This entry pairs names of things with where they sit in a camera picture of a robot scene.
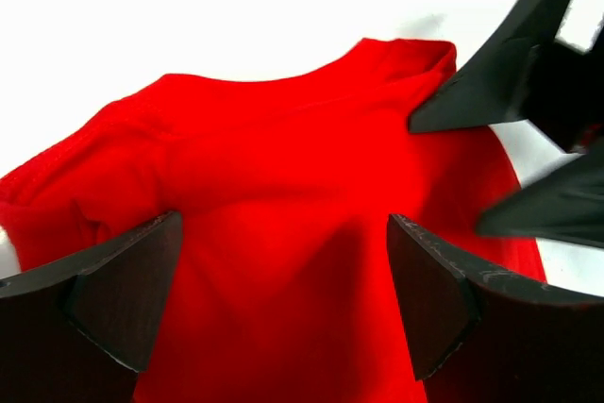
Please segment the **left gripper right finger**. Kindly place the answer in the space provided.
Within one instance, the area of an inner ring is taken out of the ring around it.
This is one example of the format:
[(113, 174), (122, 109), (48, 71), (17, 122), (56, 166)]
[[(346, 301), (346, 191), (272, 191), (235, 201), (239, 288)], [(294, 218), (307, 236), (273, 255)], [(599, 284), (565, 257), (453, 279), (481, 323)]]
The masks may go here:
[(430, 402), (599, 402), (603, 300), (524, 277), (401, 215), (387, 251)]

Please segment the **red t shirt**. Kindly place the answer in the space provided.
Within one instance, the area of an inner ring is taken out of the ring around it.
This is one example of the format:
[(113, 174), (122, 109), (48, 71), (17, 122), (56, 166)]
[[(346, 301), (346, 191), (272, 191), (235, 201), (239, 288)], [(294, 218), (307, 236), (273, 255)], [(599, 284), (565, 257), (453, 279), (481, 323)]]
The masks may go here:
[(302, 76), (163, 76), (5, 175), (2, 227), (29, 270), (181, 214), (138, 402), (422, 402), (389, 215), (545, 279), (533, 240), (475, 233), (518, 186), (494, 132), (407, 130), (455, 70), (451, 42), (364, 39)]

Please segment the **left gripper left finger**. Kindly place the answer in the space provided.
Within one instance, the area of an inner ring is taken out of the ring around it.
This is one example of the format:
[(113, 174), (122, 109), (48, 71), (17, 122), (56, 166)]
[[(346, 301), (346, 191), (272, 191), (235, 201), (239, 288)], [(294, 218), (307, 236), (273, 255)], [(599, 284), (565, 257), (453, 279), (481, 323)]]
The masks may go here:
[(148, 367), (182, 244), (166, 213), (1, 281), (4, 402), (129, 402)]

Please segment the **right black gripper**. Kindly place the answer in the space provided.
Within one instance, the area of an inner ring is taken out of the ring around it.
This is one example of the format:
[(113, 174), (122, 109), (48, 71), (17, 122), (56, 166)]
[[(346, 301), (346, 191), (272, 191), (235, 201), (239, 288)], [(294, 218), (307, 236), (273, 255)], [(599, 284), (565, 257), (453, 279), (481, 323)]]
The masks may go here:
[[(603, 137), (603, 32), (556, 39), (570, 0), (516, 0), (460, 70), (409, 118), (411, 133), (529, 120), (565, 153)], [(603, 144), (484, 211), (477, 233), (603, 246)]]

